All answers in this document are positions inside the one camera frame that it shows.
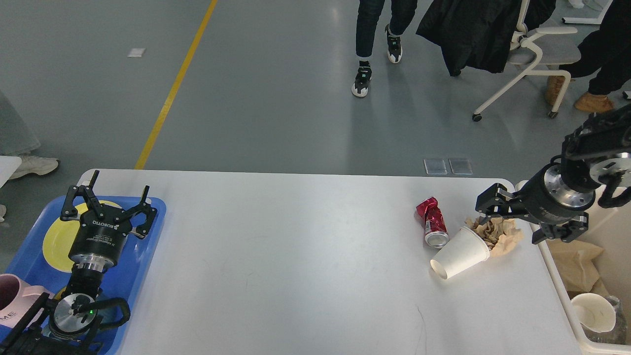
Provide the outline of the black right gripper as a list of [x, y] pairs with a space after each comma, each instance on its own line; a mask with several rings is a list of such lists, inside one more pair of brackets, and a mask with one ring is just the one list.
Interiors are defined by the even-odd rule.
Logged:
[[596, 192], [570, 188], [562, 173], [561, 164], [544, 166], [521, 186], [520, 195], [495, 183], [478, 195], [475, 210], [486, 218], [517, 218], [538, 224], [539, 229], [532, 233], [534, 245], [544, 240], [571, 243], [588, 231], [590, 216], [581, 214], [593, 206]]

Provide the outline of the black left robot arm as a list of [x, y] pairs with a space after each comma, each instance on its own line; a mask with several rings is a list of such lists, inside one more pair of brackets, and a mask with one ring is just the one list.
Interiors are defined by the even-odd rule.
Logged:
[[1, 315], [3, 355], [112, 355], [160, 238], [166, 205], [69, 187], [41, 212], [6, 272], [26, 305]]

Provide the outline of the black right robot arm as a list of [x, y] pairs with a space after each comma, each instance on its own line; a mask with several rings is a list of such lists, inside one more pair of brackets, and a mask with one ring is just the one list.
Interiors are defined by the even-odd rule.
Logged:
[[515, 192], [496, 183], [476, 199], [486, 218], [517, 218], [539, 225], [532, 243], [570, 243], [589, 228], [588, 209], [630, 202], [631, 113], [625, 106], [592, 113], [566, 135], [561, 153]]

